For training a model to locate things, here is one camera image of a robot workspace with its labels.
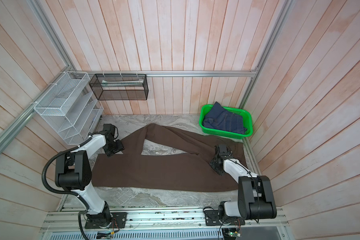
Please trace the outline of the brown corduroy trousers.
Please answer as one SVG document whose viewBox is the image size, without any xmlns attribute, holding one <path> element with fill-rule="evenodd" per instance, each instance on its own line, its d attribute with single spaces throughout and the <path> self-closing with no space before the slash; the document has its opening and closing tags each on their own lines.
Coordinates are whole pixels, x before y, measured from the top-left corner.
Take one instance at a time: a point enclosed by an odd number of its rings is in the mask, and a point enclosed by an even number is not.
<svg viewBox="0 0 360 240">
<path fill-rule="evenodd" d="M 181 150 L 181 154 L 143 155 L 144 142 Z M 217 136 L 203 136 L 174 127 L 149 124 L 121 140 L 121 154 L 99 154 L 92 170 L 95 187 L 145 188 L 188 192 L 226 192 L 237 190 L 229 175 L 220 176 L 210 166 L 215 146 L 225 144 L 234 158 L 246 165 L 242 143 Z"/>
</svg>

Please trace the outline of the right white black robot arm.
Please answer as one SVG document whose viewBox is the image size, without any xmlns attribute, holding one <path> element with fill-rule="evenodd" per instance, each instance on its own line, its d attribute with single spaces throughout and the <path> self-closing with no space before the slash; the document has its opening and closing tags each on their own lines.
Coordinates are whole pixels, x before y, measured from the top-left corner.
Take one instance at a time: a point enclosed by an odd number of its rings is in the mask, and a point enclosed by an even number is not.
<svg viewBox="0 0 360 240">
<path fill-rule="evenodd" d="M 227 145 L 216 145 L 210 166 L 219 175 L 229 174 L 238 184 L 238 199 L 221 202 L 218 216 L 221 224 L 235 219 L 274 219 L 277 207 L 271 181 L 267 176 L 251 172 L 233 156 Z"/>
</svg>

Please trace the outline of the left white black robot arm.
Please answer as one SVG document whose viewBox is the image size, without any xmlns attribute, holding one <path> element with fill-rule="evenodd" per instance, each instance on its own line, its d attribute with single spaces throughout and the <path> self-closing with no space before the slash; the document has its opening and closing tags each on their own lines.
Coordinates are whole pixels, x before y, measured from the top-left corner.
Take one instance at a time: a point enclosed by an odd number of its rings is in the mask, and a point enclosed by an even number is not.
<svg viewBox="0 0 360 240">
<path fill-rule="evenodd" d="M 106 201 L 94 189 L 89 158 L 100 149 L 107 157 L 124 150 L 118 136 L 116 126 L 104 124 L 101 131 L 89 133 L 83 143 L 53 156 L 42 171 L 42 183 L 48 191 L 76 197 L 85 207 L 79 215 L 85 215 L 90 224 L 100 228 L 108 228 L 112 224 L 112 214 Z M 62 190 L 51 187 L 47 181 L 47 171 L 53 162 L 56 163 L 55 185 Z"/>
</svg>

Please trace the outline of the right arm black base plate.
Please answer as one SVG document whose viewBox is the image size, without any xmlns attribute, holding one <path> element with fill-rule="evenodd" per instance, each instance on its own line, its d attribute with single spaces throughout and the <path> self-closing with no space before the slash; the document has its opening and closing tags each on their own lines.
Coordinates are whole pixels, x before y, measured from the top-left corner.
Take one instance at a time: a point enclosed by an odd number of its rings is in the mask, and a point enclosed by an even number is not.
<svg viewBox="0 0 360 240">
<path fill-rule="evenodd" d="M 219 215 L 218 210 L 211 208 L 204 209 L 205 222 L 207 226 L 241 226 L 245 224 L 245 220 L 239 217 L 222 217 Z"/>
</svg>

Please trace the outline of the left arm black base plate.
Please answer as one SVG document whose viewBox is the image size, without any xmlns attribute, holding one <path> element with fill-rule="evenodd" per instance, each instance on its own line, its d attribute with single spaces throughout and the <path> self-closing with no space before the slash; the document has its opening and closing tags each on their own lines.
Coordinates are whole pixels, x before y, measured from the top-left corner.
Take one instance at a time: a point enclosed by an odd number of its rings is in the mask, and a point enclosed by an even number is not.
<svg viewBox="0 0 360 240">
<path fill-rule="evenodd" d="M 109 217 L 103 219 L 102 214 L 88 215 L 85 229 L 123 229 L 126 225 L 127 212 L 111 212 Z"/>
</svg>

